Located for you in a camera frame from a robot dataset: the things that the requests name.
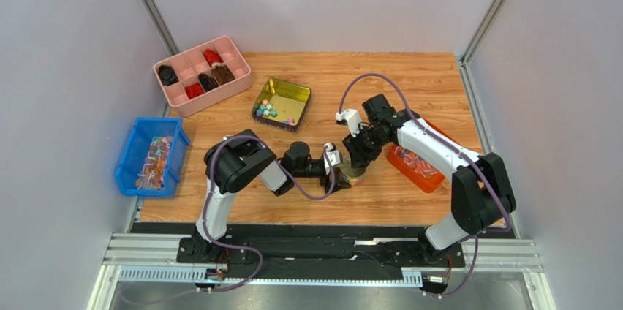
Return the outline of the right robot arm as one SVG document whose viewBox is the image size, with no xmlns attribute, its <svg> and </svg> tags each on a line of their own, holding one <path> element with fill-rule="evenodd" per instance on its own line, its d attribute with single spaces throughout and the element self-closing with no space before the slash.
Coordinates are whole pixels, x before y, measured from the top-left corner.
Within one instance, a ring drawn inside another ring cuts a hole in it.
<svg viewBox="0 0 623 310">
<path fill-rule="evenodd" d="M 349 134 L 343 144 L 355 168 L 368 167 L 392 143 L 427 161 L 451 184 L 450 213 L 418 235 L 418 254 L 426 262 L 442 258 L 454 244 L 476 236 L 516 209 L 503 159 L 460 146 L 409 108 L 396 110 L 384 94 L 363 103 L 368 120 L 340 108 L 336 123 Z"/>
</svg>

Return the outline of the clear plastic cup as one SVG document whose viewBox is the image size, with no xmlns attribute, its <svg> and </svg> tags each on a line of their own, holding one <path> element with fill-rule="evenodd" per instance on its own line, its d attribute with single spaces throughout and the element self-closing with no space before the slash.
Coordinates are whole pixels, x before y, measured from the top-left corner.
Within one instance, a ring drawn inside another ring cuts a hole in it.
<svg viewBox="0 0 623 310">
<path fill-rule="evenodd" d="M 340 173 L 339 182 L 345 188 L 352 188 L 360 185 L 363 182 L 363 175 L 347 175 Z"/>
</svg>

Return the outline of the white round lid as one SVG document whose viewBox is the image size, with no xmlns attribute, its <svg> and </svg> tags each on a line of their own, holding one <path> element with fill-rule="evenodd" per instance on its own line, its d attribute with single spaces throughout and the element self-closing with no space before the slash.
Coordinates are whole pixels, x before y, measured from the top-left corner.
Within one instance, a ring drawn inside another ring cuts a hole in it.
<svg viewBox="0 0 623 310">
<path fill-rule="evenodd" d="M 340 171 L 341 173 L 345 173 L 347 175 L 365 175 L 366 174 L 366 168 L 355 168 L 352 167 L 350 164 L 343 164 L 340 167 Z"/>
</svg>

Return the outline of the square tin of star candies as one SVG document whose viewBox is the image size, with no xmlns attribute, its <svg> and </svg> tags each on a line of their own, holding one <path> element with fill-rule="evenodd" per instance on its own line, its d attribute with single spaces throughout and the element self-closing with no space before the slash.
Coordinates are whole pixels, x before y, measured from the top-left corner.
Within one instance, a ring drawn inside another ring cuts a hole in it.
<svg viewBox="0 0 623 310">
<path fill-rule="evenodd" d="M 311 99 L 310 87 L 270 77 L 260 91 L 251 115 L 258 124 L 297 134 Z"/>
</svg>

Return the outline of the blue plastic bin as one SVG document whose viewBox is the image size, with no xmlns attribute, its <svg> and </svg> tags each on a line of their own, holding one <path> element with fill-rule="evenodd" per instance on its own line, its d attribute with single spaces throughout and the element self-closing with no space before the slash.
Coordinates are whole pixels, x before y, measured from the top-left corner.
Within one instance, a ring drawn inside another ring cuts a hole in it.
<svg viewBox="0 0 623 310">
<path fill-rule="evenodd" d="M 182 118 L 136 118 L 116 167 L 120 193 L 140 198 L 175 197 L 190 145 Z"/>
</svg>

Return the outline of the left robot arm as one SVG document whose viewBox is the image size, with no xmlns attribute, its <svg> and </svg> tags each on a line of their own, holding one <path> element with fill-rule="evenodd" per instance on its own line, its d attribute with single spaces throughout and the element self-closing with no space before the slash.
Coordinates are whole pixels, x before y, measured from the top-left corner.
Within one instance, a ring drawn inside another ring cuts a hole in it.
<svg viewBox="0 0 623 310">
<path fill-rule="evenodd" d="M 301 141 L 292 143 L 282 156 L 277 156 L 250 129 L 214 145 L 206 152 L 204 162 L 205 202 L 194 232 L 180 241 L 178 262 L 216 262 L 224 250 L 222 238 L 234 200 L 256 178 L 276 196 L 294 188 L 299 178 L 318 179 L 324 198 L 349 186 L 340 177 L 343 156 L 333 143 L 326 143 L 317 159 Z"/>
</svg>

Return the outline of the orange tray of candies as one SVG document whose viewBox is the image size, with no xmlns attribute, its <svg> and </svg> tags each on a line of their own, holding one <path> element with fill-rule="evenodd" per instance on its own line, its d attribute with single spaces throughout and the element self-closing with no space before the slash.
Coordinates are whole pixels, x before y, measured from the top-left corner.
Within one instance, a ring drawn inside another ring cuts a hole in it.
<svg viewBox="0 0 623 310">
<path fill-rule="evenodd" d="M 446 177 L 415 152 L 393 144 L 387 154 L 388 162 L 425 193 L 434 192 Z"/>
</svg>

